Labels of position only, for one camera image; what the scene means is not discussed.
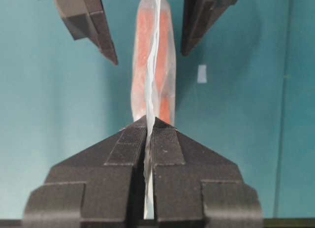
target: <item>orange material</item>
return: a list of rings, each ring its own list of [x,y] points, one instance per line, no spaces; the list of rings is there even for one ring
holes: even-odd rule
[[[158,96],[160,97],[159,118],[170,123],[169,98],[163,93],[167,93],[164,83],[167,78],[167,48],[169,19],[166,11],[160,12],[159,46],[157,51],[157,66],[155,72],[155,82]],[[146,76],[146,64],[150,50],[150,41],[153,31],[152,10],[141,8],[138,10],[136,22],[136,43],[135,43],[135,63],[132,78],[131,94],[141,96],[141,109],[145,112],[144,86]]]

